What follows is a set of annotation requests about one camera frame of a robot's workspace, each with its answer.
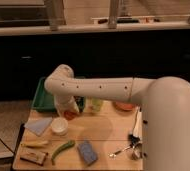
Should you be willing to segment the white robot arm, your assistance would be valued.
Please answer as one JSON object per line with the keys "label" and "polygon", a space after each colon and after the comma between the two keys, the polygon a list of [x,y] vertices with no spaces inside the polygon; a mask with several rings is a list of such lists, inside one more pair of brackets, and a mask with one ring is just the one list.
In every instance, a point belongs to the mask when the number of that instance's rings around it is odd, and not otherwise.
{"label": "white robot arm", "polygon": [[45,80],[56,109],[76,96],[136,104],[142,108],[144,171],[190,171],[190,83],[178,77],[78,79],[59,65]]}

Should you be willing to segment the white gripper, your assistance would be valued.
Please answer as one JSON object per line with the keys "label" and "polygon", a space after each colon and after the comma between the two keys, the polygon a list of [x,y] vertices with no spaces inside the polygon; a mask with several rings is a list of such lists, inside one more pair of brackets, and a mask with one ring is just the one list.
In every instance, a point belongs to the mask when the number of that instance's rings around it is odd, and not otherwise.
{"label": "white gripper", "polygon": [[74,114],[79,114],[79,108],[74,98],[71,98],[70,100],[63,100],[59,97],[55,97],[54,105],[59,115],[63,115],[65,112],[73,112]]}

